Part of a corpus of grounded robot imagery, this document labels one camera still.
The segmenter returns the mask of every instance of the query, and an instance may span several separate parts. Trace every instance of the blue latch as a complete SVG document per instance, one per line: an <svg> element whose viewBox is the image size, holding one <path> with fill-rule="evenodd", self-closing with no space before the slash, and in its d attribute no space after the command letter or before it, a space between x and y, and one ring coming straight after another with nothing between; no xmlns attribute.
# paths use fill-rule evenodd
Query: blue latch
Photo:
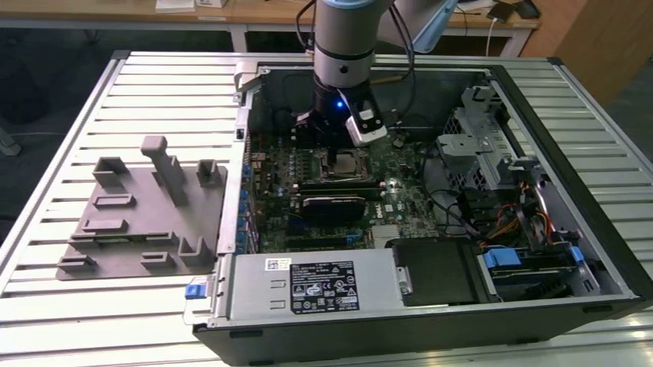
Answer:
<svg viewBox="0 0 653 367"><path fill-rule="evenodd" d="M205 284L188 284L185 286L185 299L200 300L205 298Z"/></svg>
<svg viewBox="0 0 653 367"><path fill-rule="evenodd" d="M581 264L585 261L585 256L582 255L581 249L577 246L571 246L570 252L573 260L577 264Z"/></svg>
<svg viewBox="0 0 653 367"><path fill-rule="evenodd" d="M520 265L516 251L511 248L494 248L482 255L488 269L496 266L518 266Z"/></svg>

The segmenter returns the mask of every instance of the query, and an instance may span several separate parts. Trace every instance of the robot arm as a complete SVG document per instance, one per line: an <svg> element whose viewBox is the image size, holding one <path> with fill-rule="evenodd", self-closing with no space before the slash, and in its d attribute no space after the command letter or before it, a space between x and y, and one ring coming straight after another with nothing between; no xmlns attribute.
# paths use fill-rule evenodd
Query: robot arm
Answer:
<svg viewBox="0 0 653 367"><path fill-rule="evenodd" d="M407 0L400 6L430 27L432 44L455 3L456 0ZM394 0L316 0L315 6L313 110L300 116L299 124L313 128L317 145L363 146L387 133L388 121L371 93L370 68L378 34L392 43L400 40L398 30L388 26L390 13L396 11L388 11Z"/></svg>

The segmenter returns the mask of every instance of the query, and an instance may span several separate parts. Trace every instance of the slotted aluminum table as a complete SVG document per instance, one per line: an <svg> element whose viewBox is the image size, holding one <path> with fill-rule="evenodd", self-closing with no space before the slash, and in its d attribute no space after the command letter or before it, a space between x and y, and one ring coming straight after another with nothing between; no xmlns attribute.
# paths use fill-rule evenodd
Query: slotted aluminum table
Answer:
<svg viewBox="0 0 653 367"><path fill-rule="evenodd" d="M287 54L116 53L0 248L1 367L224 365L181 319L192 277L64 282L54 279L54 265L93 189L98 157L147 164L143 136L164 134L181 163L212 158L229 164L240 114L235 66L255 60L307 61ZM566 68L542 59L424 57L418 63L503 64L650 274L653 167ZM515 135L528 151L523 135ZM653 316L641 312L543 343L301 365L647 365L651 328Z"/></svg>

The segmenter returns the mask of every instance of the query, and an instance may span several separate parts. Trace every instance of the power supply label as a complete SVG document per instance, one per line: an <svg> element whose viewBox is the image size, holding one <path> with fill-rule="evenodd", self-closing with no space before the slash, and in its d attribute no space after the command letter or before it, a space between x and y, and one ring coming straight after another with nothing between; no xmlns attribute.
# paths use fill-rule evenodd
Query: power supply label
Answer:
<svg viewBox="0 0 653 367"><path fill-rule="evenodd" d="M296 315L355 311L354 261L289 265L291 310Z"/></svg>

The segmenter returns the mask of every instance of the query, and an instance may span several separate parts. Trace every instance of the motherboard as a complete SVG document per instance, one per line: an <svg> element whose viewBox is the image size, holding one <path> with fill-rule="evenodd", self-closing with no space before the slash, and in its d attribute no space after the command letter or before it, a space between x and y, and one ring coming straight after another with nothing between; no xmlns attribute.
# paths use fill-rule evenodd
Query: motherboard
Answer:
<svg viewBox="0 0 653 367"><path fill-rule="evenodd" d="M331 159L327 149L292 143L252 134L257 252L379 248L388 239L438 236L418 174L422 143L391 133Z"/></svg>

